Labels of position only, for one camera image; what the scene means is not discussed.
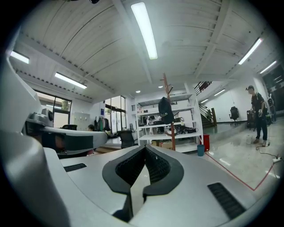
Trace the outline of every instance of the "blue cup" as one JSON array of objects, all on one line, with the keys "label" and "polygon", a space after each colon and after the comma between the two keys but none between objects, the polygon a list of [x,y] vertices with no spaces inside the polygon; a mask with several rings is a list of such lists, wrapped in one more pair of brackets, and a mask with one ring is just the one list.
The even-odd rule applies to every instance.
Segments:
[{"label": "blue cup", "polygon": [[205,149],[205,147],[204,147],[204,145],[197,145],[197,154],[198,154],[198,156],[203,156],[204,155],[204,149]]}]

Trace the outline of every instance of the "dark pants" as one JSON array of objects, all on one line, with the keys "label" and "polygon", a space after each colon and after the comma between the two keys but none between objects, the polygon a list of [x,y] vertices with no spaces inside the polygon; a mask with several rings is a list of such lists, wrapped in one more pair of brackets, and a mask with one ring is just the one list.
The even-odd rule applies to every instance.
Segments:
[{"label": "dark pants", "polygon": [[265,116],[258,117],[258,113],[256,114],[256,131],[257,131],[257,139],[260,138],[260,131],[262,129],[263,132],[263,140],[267,140],[267,124]]}]

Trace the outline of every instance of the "electrical outlet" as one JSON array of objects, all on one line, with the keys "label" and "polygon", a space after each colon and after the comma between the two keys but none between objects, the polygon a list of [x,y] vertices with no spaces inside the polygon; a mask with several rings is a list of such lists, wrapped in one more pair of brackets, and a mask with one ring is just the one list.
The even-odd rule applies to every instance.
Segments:
[{"label": "electrical outlet", "polygon": [[273,163],[277,163],[277,162],[280,162],[281,161],[281,157],[278,157],[278,158],[274,158],[273,159]]}]

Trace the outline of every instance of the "white bucket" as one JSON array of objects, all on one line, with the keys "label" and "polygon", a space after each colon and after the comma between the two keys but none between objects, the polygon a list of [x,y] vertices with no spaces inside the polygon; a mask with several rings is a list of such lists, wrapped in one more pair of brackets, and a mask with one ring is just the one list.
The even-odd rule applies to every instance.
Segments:
[{"label": "white bucket", "polygon": [[247,135],[247,144],[251,144],[252,143],[252,136]]}]

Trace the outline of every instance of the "black cap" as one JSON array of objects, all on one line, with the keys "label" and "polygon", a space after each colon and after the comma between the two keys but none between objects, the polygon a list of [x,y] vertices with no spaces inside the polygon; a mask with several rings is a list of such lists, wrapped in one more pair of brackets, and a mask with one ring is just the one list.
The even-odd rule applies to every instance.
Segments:
[{"label": "black cap", "polygon": [[159,102],[159,113],[162,117],[162,121],[167,125],[174,121],[174,114],[172,112],[172,107],[167,98],[162,97]]}]

